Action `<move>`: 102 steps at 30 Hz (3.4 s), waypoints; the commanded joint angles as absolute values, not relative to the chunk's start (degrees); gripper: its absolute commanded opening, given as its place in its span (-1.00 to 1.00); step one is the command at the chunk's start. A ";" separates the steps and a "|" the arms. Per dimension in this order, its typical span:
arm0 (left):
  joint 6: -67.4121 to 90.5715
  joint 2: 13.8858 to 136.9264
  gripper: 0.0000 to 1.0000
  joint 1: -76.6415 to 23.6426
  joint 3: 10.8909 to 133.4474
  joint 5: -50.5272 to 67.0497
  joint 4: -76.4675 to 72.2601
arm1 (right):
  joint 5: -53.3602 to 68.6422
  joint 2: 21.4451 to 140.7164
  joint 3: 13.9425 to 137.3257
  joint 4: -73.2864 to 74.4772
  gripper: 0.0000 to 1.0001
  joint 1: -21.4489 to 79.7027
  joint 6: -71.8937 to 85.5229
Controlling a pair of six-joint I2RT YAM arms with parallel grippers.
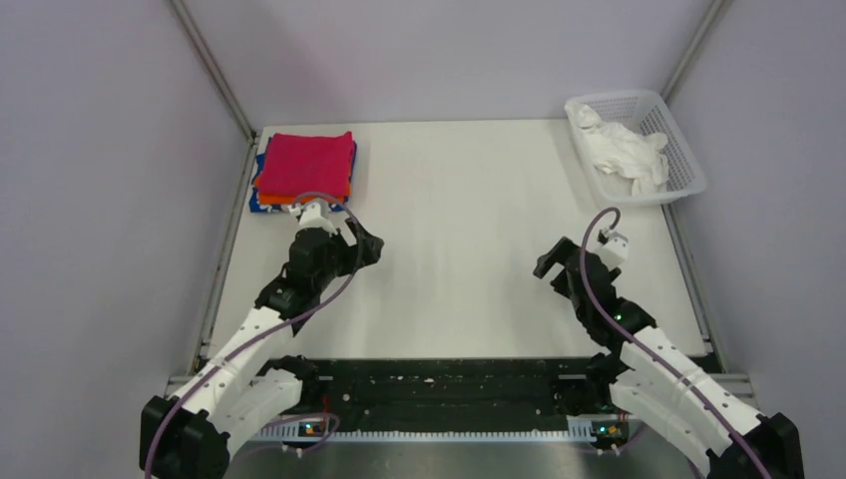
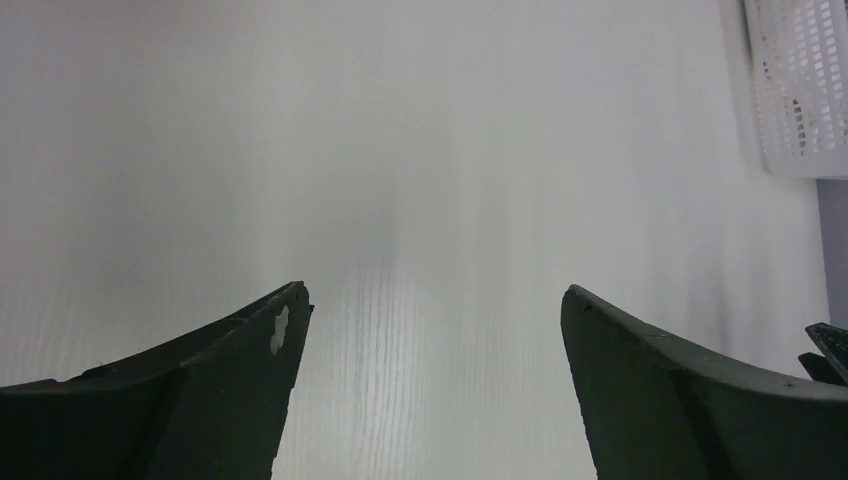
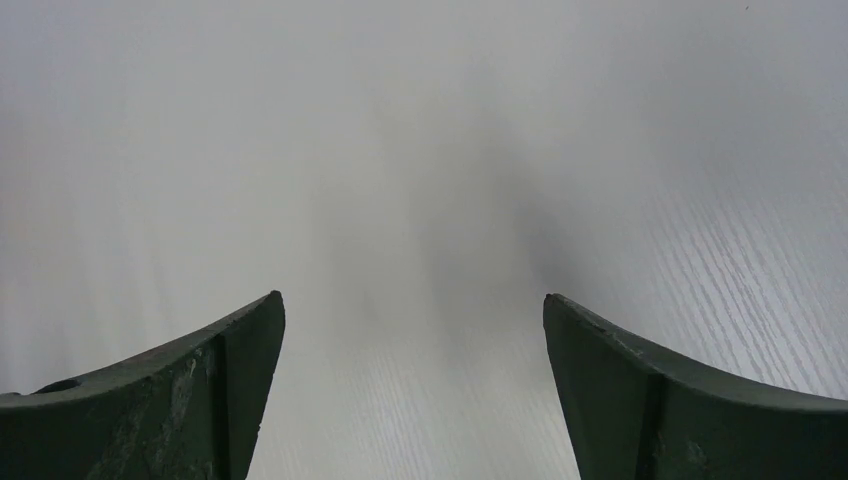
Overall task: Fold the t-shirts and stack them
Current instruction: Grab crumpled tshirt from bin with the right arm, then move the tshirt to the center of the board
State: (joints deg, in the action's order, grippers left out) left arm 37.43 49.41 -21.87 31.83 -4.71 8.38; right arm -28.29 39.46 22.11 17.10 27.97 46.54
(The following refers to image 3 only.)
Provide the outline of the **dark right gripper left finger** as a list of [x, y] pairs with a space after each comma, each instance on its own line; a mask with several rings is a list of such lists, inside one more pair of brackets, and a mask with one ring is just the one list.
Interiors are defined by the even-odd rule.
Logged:
[[243, 479], [285, 330], [268, 295], [118, 363], [1, 397], [5, 479]]

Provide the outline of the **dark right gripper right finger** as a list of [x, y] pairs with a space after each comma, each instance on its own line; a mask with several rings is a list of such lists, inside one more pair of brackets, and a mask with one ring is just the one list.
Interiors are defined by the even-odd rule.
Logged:
[[847, 404], [746, 379], [559, 294], [547, 352], [584, 479], [843, 479]]

